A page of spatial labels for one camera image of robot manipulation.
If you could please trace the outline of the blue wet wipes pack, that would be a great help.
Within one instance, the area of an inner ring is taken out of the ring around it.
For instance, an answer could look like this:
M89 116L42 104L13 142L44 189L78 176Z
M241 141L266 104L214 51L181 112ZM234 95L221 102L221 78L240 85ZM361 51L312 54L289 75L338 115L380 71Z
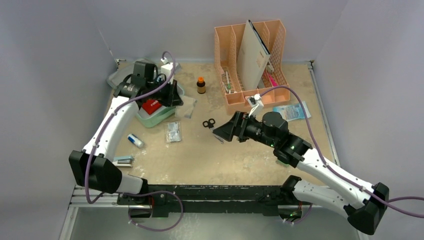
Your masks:
M302 101L302 105L305 111L303 111L303 108L300 103L275 106L272 108L272 111L279 113L282 118L287 122L293 120L309 119L311 117L311 114L309 112L306 102Z

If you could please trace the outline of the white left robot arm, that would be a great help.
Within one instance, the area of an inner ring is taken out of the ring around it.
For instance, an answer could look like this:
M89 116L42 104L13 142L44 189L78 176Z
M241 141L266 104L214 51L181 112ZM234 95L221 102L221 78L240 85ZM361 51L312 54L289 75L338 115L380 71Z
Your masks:
M88 202L90 190L101 195L124 193L138 205L149 199L148 181L142 177L124 174L113 158L131 120L147 100L157 100L165 107L183 105L174 80L176 62L163 65L136 61L133 72L116 87L110 108L97 131L82 150L74 150L68 157L77 185L84 187Z

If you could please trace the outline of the gauze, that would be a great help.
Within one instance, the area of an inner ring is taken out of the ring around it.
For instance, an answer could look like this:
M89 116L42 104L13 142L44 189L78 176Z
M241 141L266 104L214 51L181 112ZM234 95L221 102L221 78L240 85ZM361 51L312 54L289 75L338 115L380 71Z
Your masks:
M193 111L196 107L197 100L193 97L182 96L183 105L177 106L175 109L175 116L177 118L187 118L191 119L193 115Z

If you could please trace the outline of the red first aid pouch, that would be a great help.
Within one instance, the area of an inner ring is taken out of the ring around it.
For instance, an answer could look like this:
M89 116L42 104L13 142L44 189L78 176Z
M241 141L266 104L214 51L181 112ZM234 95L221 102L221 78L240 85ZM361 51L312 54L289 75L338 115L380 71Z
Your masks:
M159 108L162 107L162 104L155 99L148 99L141 105L141 108L150 116L155 113Z

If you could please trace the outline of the black handled scissors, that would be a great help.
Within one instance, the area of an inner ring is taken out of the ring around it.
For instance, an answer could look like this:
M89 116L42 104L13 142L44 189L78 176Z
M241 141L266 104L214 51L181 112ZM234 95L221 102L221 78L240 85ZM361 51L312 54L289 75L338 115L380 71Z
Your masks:
M214 129L215 129L215 127L214 127L214 125L215 125L215 123L216 123L216 121L215 121L215 119L214 118L210 118L210 119L208 119L208 120L205 120L205 121L203 121L202 122L202 125L203 125L203 127L204 128L208 128L212 133L213 133L213 131L214 131ZM221 138L221 137L219 137L219 136L217 136L215 133L213 133L213 136L221 143L221 144L224 144L224 140Z

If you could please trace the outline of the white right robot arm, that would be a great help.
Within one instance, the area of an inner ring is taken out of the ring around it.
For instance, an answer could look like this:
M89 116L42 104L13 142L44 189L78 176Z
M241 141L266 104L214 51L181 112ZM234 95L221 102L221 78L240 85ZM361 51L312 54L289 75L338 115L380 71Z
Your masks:
M291 176L280 196L288 204L305 201L332 210L343 216L358 231L374 235L387 206L377 198L387 200L389 188L379 182L362 180L338 165L321 158L317 148L289 131L289 125L279 113L267 112L262 120L237 111L213 134L225 141L237 137L239 142L253 140L273 148L276 158L293 168L306 172L324 185L318 186Z

